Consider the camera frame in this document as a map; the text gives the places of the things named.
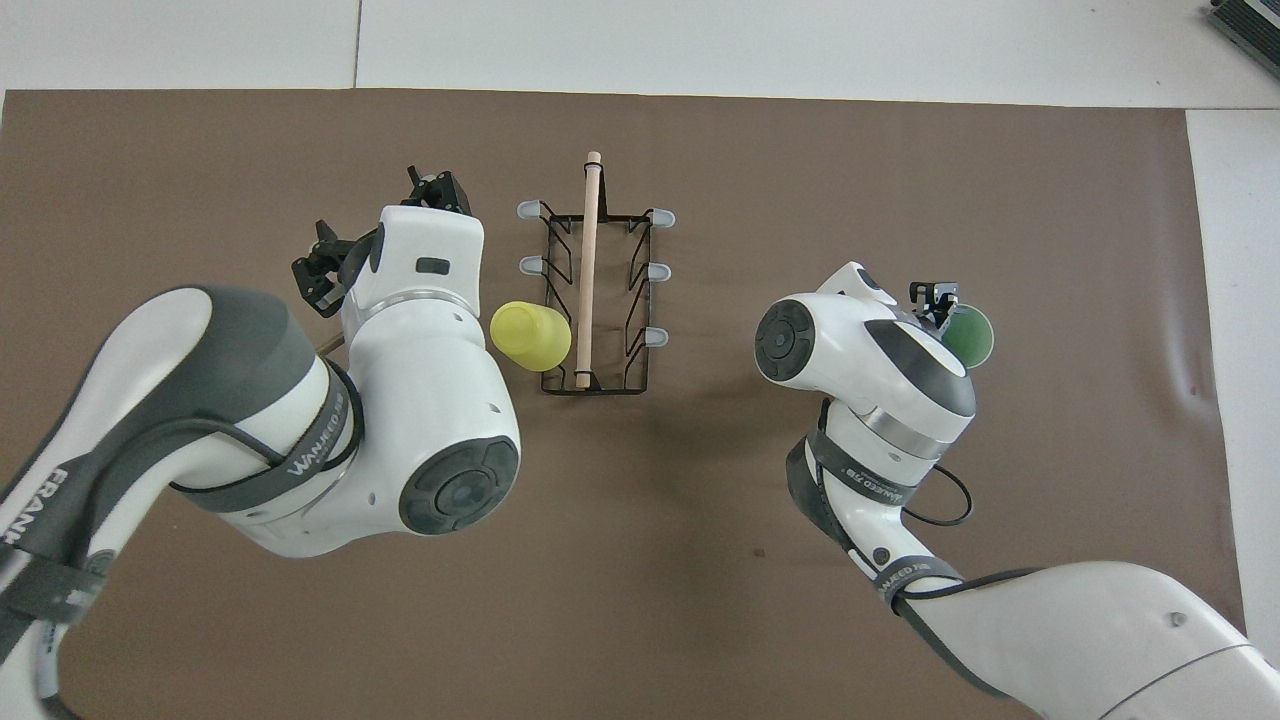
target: wooden stick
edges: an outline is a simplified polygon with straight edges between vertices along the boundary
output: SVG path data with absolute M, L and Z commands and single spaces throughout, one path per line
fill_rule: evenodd
M 600 206 L 600 154 L 586 154 L 586 195 L 582 199 L 582 277 L 577 291 L 577 370 L 573 384 L 591 387 L 591 302 L 595 296 L 595 229 Z

